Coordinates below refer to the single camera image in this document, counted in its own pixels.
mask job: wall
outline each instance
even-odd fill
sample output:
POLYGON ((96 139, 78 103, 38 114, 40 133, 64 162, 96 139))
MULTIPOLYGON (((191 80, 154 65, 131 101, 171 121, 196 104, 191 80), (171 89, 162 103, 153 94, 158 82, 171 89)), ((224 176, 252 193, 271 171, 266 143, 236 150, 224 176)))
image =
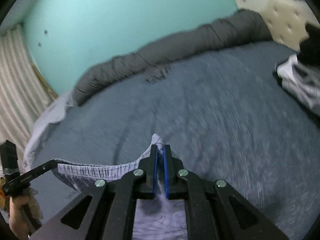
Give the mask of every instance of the wall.
POLYGON ((0 25, 0 35, 21 22, 21 20, 24 18, 27 11, 33 6, 35 1, 36 0, 16 0, 0 25))
POLYGON ((235 0, 38 0, 23 26, 38 68, 61 94, 91 65, 236 9, 235 0))

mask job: silver bolt head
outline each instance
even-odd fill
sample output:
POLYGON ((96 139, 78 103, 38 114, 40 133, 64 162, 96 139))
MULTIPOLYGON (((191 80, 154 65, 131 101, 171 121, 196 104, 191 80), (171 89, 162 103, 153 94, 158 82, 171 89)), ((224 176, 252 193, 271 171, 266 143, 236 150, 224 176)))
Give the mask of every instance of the silver bolt head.
POLYGON ((218 180, 216 181, 216 185, 217 185, 218 187, 225 187, 225 186, 227 185, 227 183, 226 183, 226 181, 225 181, 224 179, 218 179, 218 180))
POLYGON ((189 171, 185 170, 185 169, 182 169, 182 170, 179 170, 178 171, 178 174, 182 177, 185 177, 189 174, 189 171))
POLYGON ((142 169, 135 169, 135 170, 133 171, 133 174, 134 174, 135 176, 142 176, 143 173, 144 173, 144 171, 143 171, 142 169))
POLYGON ((96 187, 103 187, 106 184, 106 181, 104 179, 97 179, 94 184, 96 187))

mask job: bed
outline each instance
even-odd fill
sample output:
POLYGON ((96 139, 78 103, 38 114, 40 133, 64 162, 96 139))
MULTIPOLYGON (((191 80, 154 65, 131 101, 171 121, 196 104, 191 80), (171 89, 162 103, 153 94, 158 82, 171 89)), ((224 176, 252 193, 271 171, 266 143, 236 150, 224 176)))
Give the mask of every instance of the bed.
MULTIPOLYGON (((320 213, 320 121, 272 73, 296 53, 308 17, 297 31, 279 34, 270 22, 284 20, 275 18, 274 8, 295 12, 296 4, 271 3, 261 15, 278 42, 198 53, 170 63, 166 78, 150 82, 147 73, 138 73, 110 85, 50 125, 33 166, 52 158, 132 162, 156 133, 186 169, 207 180, 225 179, 290 239, 303 239, 320 213)), ((78 194, 52 173, 31 186, 39 191, 44 223, 78 194)))

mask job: white curtain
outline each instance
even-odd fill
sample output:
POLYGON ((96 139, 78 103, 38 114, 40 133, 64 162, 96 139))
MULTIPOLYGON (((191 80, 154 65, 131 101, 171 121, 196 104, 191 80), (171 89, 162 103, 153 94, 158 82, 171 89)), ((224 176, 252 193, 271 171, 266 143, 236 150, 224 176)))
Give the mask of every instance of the white curtain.
POLYGON ((33 123, 51 103, 31 64, 18 25, 0 37, 0 143, 16 144, 20 168, 33 123))

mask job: striped fabric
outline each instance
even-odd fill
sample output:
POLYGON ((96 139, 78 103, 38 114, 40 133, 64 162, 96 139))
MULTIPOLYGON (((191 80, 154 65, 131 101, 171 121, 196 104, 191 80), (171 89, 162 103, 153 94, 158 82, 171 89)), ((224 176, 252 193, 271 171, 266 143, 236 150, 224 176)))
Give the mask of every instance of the striped fabric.
POLYGON ((18 25, 0 37, 0 142, 16 144, 20 167, 33 123, 51 103, 31 64, 18 25))
MULTIPOLYGON (((158 146, 160 153, 158 157, 159 175, 160 172, 163 172, 161 161, 164 142, 157 134, 152 136, 149 148, 134 162, 110 166, 77 164, 57 160, 59 164, 53 173, 62 182, 81 192, 97 179, 117 180, 127 172, 138 168, 139 161, 150 156, 152 144, 158 146)), ((188 239, 184 201, 167 200, 164 184, 159 179, 156 197, 153 200, 137 200, 132 239, 188 239)))

